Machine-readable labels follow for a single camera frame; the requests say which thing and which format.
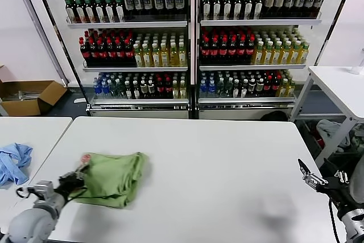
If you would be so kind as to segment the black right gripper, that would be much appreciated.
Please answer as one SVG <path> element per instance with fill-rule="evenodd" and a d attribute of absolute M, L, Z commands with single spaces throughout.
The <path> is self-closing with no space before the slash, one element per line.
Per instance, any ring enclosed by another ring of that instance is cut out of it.
<path fill-rule="evenodd" d="M 317 192 L 326 194 L 335 206 L 349 206 L 353 203 L 353 199 L 349 192 L 348 175 L 345 171 L 331 162 L 328 158 L 324 158 L 324 163 L 320 167 L 322 178 L 312 173 L 307 165 L 298 159 L 300 171 L 303 180 L 311 188 L 317 188 Z"/>

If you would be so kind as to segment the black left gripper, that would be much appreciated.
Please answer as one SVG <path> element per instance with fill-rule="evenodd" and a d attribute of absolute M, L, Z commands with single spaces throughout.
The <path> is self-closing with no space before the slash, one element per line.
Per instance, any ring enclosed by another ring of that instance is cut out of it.
<path fill-rule="evenodd" d="M 88 172 L 89 165 L 81 163 L 76 171 L 69 172 L 59 177 L 58 193 L 61 195 L 70 195 L 78 190 L 85 189 L 84 176 Z"/>

